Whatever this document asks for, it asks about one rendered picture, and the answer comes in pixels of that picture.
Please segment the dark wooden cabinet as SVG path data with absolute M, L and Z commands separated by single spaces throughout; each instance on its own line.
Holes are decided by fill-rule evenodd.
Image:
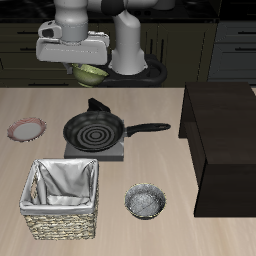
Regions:
M 188 82 L 180 119 L 196 217 L 256 217 L 256 95 L 246 82 Z

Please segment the wicker basket with white lining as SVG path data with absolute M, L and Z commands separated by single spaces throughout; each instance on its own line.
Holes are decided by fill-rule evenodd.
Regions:
M 95 159 L 36 159 L 19 202 L 36 240 L 93 239 L 99 201 Z

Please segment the black stove knob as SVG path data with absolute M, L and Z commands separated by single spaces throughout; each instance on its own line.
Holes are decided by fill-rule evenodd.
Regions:
M 111 112 L 110 108 L 101 103 L 100 101 L 90 98 L 88 100 L 88 111 L 104 111 Z

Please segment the dark kitchen cupboards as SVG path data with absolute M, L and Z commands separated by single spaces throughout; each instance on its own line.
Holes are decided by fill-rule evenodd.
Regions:
M 169 11 L 132 10 L 141 22 L 140 45 L 167 68 L 164 87 L 206 82 L 217 26 L 228 20 L 213 4 L 226 0 L 176 0 Z M 0 0 L 0 87 L 76 87 L 61 63 L 36 58 L 38 28 L 55 16 L 53 0 Z

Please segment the dark grey stove plate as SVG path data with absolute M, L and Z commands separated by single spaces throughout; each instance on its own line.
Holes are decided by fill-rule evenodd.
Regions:
M 89 125 L 77 131 L 65 128 L 66 159 L 96 158 L 99 161 L 123 161 L 124 137 L 122 131 L 100 125 Z

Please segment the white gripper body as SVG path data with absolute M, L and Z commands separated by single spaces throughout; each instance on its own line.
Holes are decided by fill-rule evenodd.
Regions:
M 110 39 L 104 32 L 89 31 L 78 44 L 64 44 L 60 39 L 39 38 L 36 57 L 40 61 L 105 65 Z

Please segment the white plate with pink rim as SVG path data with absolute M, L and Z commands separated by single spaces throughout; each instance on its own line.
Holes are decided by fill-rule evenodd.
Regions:
M 23 118 L 8 127 L 7 137 L 18 142 L 33 141 L 43 135 L 46 127 L 46 123 L 40 118 Z

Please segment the green bowl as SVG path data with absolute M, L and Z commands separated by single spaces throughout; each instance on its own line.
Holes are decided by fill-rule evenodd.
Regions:
M 98 86 L 108 76 L 104 70 L 87 64 L 73 64 L 72 72 L 78 83 L 84 87 Z

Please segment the grey speckled bowl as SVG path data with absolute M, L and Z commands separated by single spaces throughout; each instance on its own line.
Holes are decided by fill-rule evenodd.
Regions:
M 125 193 L 124 205 L 137 219 L 150 220 L 158 216 L 166 206 L 165 193 L 151 183 L 139 183 Z

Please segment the black frying pan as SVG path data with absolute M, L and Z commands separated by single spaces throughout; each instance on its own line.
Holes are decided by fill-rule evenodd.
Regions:
M 145 123 L 125 127 L 116 115 L 106 111 L 88 111 L 70 119 L 63 137 L 74 148 L 85 152 L 101 152 L 116 145 L 121 138 L 138 132 L 158 132 L 171 128 L 165 123 Z

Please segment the grey drawer cupboard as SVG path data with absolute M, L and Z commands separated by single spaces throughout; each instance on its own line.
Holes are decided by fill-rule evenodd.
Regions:
M 256 87 L 256 21 L 218 23 L 208 80 Z

